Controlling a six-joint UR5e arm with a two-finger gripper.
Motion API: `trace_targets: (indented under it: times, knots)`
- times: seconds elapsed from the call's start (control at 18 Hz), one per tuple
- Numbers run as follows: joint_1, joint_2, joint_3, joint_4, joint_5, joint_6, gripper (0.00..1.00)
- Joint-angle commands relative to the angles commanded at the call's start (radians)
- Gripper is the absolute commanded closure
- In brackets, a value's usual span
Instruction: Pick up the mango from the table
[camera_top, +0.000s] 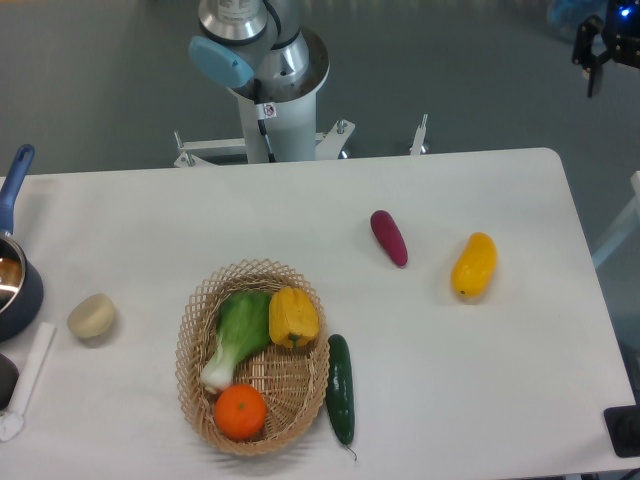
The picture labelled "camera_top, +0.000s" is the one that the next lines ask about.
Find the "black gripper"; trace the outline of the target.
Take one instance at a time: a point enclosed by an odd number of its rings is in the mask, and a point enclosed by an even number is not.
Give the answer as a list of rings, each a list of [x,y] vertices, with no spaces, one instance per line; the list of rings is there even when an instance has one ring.
[[[593,46],[600,34],[606,50],[596,55]],[[599,16],[591,15],[578,25],[571,61],[579,65],[586,75],[588,98],[599,93],[603,65],[610,59],[629,67],[639,66],[638,1],[610,0],[607,2],[605,24]]]

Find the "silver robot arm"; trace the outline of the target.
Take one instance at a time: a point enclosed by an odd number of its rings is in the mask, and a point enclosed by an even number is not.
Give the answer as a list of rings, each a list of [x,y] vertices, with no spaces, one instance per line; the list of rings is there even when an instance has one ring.
[[[188,53],[212,81],[249,88],[254,101],[277,101],[277,92],[303,77],[311,60],[298,1],[202,1],[200,36]],[[609,1],[605,17],[591,15],[576,28],[571,61],[588,78],[587,96],[599,89],[603,65],[639,67],[639,3]]]

